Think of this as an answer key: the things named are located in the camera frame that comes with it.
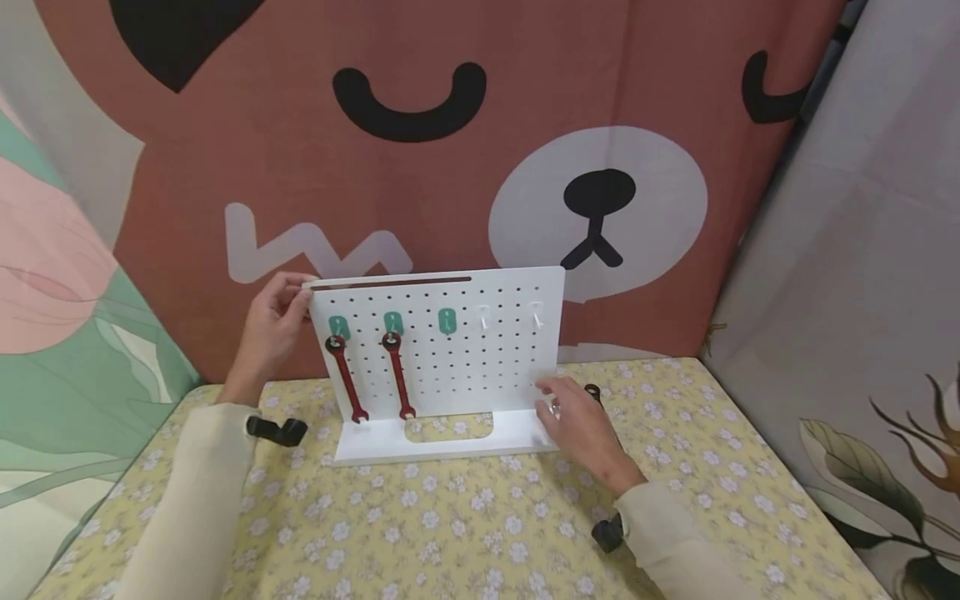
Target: bear nose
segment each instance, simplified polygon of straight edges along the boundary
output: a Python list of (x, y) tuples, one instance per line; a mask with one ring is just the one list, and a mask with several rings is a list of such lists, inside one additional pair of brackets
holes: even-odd
[(623, 171), (590, 171), (567, 184), (564, 204), (581, 217), (603, 218), (629, 204), (635, 192), (634, 179)]

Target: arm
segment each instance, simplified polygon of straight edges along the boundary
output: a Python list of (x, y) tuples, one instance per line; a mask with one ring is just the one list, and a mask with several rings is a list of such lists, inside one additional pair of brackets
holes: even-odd
[(668, 600), (747, 600), (749, 592), (719, 550), (700, 538), (690, 514), (661, 482), (631, 488), (613, 503), (623, 534)]
[(253, 462), (247, 419), (293, 350), (312, 276), (277, 274), (251, 304), (240, 349), (216, 404), (187, 417), (170, 481), (120, 579), (116, 600), (219, 598)]
[(627, 545), (636, 564), (667, 600), (748, 600), (749, 592), (719, 550), (699, 537), (691, 516), (660, 482), (648, 483), (620, 446), (606, 411), (569, 377), (537, 382), (556, 398), (554, 416), (537, 401), (547, 433), (570, 457), (618, 497)]

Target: table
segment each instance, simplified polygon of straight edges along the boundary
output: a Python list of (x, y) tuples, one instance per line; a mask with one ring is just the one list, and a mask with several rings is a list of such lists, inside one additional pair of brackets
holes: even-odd
[[(601, 387), (624, 447), (761, 597), (888, 597), (699, 361), (561, 372)], [(187, 413), (219, 389), (187, 395), (32, 598), (112, 596)], [(327, 380), (268, 384), (261, 406), (310, 430), (298, 448), (257, 445), (226, 599), (660, 597), (626, 545), (597, 548), (590, 528), (612, 498), (560, 453), (331, 468), (341, 419)], [(420, 441), (490, 427), (489, 415), (407, 424)]]

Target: white hook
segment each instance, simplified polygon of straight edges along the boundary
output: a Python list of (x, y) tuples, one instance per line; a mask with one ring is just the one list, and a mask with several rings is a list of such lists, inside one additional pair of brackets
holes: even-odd
[(477, 306), (477, 315), (480, 317), (480, 328), (484, 331), (490, 329), (490, 307), (486, 304)]
[(543, 310), (543, 302), (530, 302), (530, 310), (533, 312), (534, 325), (537, 329), (543, 329), (543, 320), (540, 318), (540, 312)]

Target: pegboard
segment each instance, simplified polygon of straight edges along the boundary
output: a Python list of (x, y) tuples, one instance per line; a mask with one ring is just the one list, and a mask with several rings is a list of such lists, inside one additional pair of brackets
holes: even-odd
[[(320, 279), (304, 287), (314, 290), (310, 315), (347, 435), (372, 431), (378, 421), (402, 425), (391, 356), (382, 346), (388, 328), (398, 330), (396, 314), (400, 364), (418, 417), (530, 412), (540, 397), (533, 382), (557, 367), (562, 267)], [(331, 335), (346, 340), (350, 377), (370, 423), (351, 420), (347, 388), (324, 347)]]

